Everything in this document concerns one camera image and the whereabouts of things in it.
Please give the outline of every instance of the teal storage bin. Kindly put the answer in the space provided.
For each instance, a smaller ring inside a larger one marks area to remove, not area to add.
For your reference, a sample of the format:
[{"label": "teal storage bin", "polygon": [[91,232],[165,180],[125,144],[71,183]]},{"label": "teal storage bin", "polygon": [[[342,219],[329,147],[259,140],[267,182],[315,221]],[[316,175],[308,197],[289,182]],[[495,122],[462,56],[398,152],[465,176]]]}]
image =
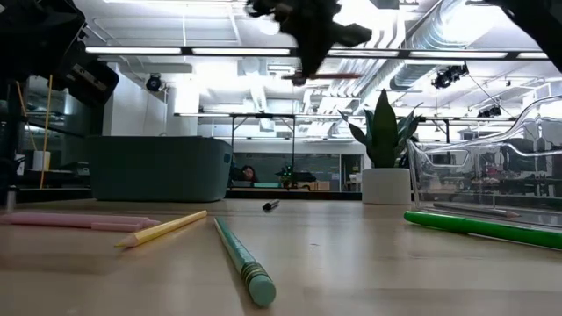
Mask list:
[{"label": "teal storage bin", "polygon": [[87,145],[98,200],[212,202],[227,192],[232,147],[222,140],[98,136]]}]

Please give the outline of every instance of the table surface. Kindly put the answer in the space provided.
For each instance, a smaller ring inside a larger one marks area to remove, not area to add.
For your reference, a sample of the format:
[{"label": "table surface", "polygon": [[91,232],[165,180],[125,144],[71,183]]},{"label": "table surface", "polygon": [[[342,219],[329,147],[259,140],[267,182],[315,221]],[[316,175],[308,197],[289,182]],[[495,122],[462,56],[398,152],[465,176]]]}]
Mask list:
[{"label": "table surface", "polygon": [[[3,316],[531,315],[562,309],[562,254],[408,224],[402,207],[226,200],[21,205],[40,212],[207,219],[138,248],[124,233],[0,226]],[[213,226],[224,216],[277,286],[254,307]]]}]

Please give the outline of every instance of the yellow pencil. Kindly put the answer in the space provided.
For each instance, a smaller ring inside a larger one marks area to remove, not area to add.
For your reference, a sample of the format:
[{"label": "yellow pencil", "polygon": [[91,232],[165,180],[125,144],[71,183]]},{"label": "yellow pencil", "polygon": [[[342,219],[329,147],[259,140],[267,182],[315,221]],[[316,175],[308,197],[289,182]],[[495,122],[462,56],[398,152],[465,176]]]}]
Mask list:
[{"label": "yellow pencil", "polygon": [[207,211],[196,212],[195,214],[182,217],[181,219],[175,219],[168,223],[147,228],[138,233],[131,233],[124,240],[115,245],[115,247],[137,247],[147,241],[151,241],[196,220],[202,219],[205,216],[207,216]]}]

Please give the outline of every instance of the green pencil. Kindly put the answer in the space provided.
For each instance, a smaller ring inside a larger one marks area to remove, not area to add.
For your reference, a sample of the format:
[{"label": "green pencil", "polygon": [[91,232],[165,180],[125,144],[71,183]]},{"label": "green pencil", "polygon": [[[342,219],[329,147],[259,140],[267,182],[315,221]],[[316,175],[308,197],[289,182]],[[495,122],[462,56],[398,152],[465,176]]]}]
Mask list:
[{"label": "green pencil", "polygon": [[428,212],[408,211],[404,213],[404,219],[415,224],[440,228],[454,233],[474,233],[506,241],[562,249],[562,233]]},{"label": "green pencil", "polygon": [[217,227],[222,243],[227,248],[230,259],[232,259],[236,270],[240,273],[242,281],[244,281],[249,291],[250,297],[252,297],[256,305],[268,307],[275,299],[277,293],[270,276],[228,229],[227,224],[222,219],[215,218],[214,224]]}]

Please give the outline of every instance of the small green plant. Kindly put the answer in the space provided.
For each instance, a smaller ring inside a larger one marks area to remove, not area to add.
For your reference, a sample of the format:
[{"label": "small green plant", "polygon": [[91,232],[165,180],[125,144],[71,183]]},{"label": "small green plant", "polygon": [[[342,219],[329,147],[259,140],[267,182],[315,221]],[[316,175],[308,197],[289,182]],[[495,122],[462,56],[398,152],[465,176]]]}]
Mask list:
[{"label": "small green plant", "polygon": [[406,148],[406,141],[414,135],[422,116],[414,116],[414,111],[396,122],[396,115],[388,103],[386,90],[378,97],[375,112],[365,110],[367,134],[349,122],[347,115],[340,112],[355,139],[364,144],[367,154],[375,168],[394,168],[396,159]]}]

